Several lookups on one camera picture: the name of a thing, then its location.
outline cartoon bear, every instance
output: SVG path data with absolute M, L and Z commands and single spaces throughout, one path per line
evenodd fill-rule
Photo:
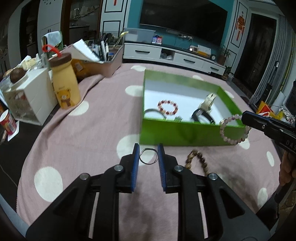
M 71 106 L 74 106 L 73 101 L 71 100 L 70 89 L 57 91 L 57 97 L 61 100 L 61 107 L 67 109 Z

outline tv stand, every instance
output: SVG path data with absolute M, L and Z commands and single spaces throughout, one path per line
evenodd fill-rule
M 172 59 L 162 58 L 161 53 L 171 55 Z M 194 54 L 189 50 L 181 49 L 171 45 L 158 45 L 141 42 L 124 43 L 124 59 L 145 60 L 160 62 L 176 67 L 181 66 L 193 70 L 198 70 L 207 74 L 216 73 L 223 75 L 225 67 L 215 61 Z

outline teal wall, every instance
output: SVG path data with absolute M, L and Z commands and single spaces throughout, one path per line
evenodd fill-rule
M 226 18 L 225 29 L 222 37 L 221 43 L 225 42 L 227 32 L 230 26 L 230 19 L 232 14 L 232 8 L 234 0 L 210 0 L 212 3 L 217 4 L 228 12 Z M 130 12 L 128 16 L 128 28 L 145 28 L 155 30 L 156 34 L 163 36 L 163 44 L 174 45 L 181 48 L 188 48 L 191 44 L 194 46 L 203 45 L 212 49 L 213 54 L 217 54 L 218 46 L 208 43 L 207 41 L 199 38 L 194 38 L 193 42 L 191 40 L 184 41 L 183 38 L 180 38 L 174 34 L 169 34 L 165 31 L 164 28 L 152 27 L 152 26 L 140 26 L 141 11 L 143 6 L 143 0 L 131 0 Z

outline silver screw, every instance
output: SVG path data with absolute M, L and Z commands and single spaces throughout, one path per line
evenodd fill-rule
M 89 175 L 87 173 L 82 173 L 82 174 L 80 174 L 79 177 L 81 180 L 86 180 L 86 179 L 88 179 Z
M 210 173 L 209 178 L 214 181 L 218 179 L 218 175 L 216 173 Z
M 175 166 L 174 169 L 175 169 L 175 171 L 177 171 L 177 172 L 181 172 L 181 171 L 183 171 L 183 167 L 180 166 L 180 165 Z
M 116 166 L 114 167 L 114 170 L 117 171 L 117 172 L 120 172 L 120 171 L 123 170 L 123 166 L 121 166 L 121 165 L 116 165 Z

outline hand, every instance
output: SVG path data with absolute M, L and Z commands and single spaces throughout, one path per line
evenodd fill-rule
M 286 183 L 289 183 L 292 177 L 296 178 L 296 169 L 293 170 L 292 175 L 290 174 L 292 169 L 291 163 L 294 163 L 294 161 L 296 161 L 296 158 L 292 154 L 285 151 L 283 155 L 283 161 L 279 166 L 279 184 L 281 186 L 284 186 Z

